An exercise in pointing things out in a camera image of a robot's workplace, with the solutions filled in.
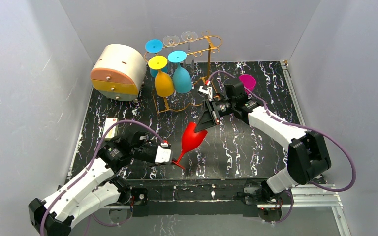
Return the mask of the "magenta wine glass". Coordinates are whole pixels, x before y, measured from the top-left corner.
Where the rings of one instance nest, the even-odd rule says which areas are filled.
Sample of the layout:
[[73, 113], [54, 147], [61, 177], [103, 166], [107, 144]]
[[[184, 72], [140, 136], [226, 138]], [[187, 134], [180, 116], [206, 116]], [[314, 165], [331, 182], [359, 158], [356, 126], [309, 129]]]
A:
[[251, 94], [249, 91], [253, 91], [256, 85], [256, 79], [250, 74], [242, 74], [239, 76], [240, 81], [243, 82], [243, 85], [247, 88], [246, 93]]

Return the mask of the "light blue wine glass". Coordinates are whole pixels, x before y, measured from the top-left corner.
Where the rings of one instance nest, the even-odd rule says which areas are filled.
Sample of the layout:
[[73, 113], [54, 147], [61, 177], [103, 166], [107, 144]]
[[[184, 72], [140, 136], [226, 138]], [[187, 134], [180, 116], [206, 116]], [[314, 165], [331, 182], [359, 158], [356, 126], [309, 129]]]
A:
[[181, 63], [184, 62], [186, 58], [186, 52], [180, 50], [173, 51], [168, 55], [168, 60], [177, 65], [172, 80], [175, 91], [180, 94], [188, 93], [192, 89], [191, 76], [188, 71], [181, 66]]

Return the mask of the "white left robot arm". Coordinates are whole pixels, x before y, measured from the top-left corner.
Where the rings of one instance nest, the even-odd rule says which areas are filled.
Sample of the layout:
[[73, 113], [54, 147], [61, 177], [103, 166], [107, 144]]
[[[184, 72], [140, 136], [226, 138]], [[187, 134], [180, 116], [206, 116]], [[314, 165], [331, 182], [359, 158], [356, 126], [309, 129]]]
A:
[[41, 236], [67, 236], [76, 224], [100, 208], [129, 203], [135, 198], [132, 186], [117, 172], [133, 159], [154, 163], [160, 147], [142, 131], [103, 142], [92, 164], [55, 193], [29, 203], [31, 224]]

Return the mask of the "yellow wine glass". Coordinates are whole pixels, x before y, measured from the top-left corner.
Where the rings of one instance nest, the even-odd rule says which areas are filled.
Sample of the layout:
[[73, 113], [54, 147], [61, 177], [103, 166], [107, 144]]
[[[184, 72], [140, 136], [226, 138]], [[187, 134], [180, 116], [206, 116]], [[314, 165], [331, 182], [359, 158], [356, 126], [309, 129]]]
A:
[[148, 61], [149, 68], [157, 71], [154, 81], [155, 89], [158, 96], [163, 98], [167, 98], [175, 92], [171, 77], [163, 71], [167, 64], [168, 60], [164, 56], [154, 56]]

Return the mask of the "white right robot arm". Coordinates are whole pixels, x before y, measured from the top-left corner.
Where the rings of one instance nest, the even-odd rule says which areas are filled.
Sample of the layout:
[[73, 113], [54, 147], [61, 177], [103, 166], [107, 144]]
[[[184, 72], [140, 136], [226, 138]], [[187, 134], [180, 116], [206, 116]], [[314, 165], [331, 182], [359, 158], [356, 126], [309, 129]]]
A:
[[270, 201], [285, 190], [305, 185], [331, 168], [331, 160], [324, 136], [315, 131], [285, 124], [265, 108], [264, 102], [248, 97], [241, 81], [225, 84], [226, 95], [214, 98], [208, 84], [199, 87], [203, 100], [203, 114], [196, 124], [196, 133], [218, 125], [220, 118], [234, 115], [244, 123], [261, 130], [287, 150], [287, 166], [261, 183], [256, 199]]

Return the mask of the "red wine glass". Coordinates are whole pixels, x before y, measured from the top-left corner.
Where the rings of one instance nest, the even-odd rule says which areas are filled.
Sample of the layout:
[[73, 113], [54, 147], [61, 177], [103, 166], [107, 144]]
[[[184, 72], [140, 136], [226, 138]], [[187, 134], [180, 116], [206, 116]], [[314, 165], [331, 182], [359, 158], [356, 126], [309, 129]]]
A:
[[176, 166], [180, 167], [183, 170], [185, 168], [180, 164], [183, 156], [186, 153], [198, 148], [208, 133], [207, 130], [201, 130], [199, 132], [195, 132], [195, 128], [196, 128], [195, 122], [191, 121], [188, 123], [181, 139], [181, 148], [182, 148], [181, 155], [177, 161], [172, 161], [173, 164], [175, 164]]

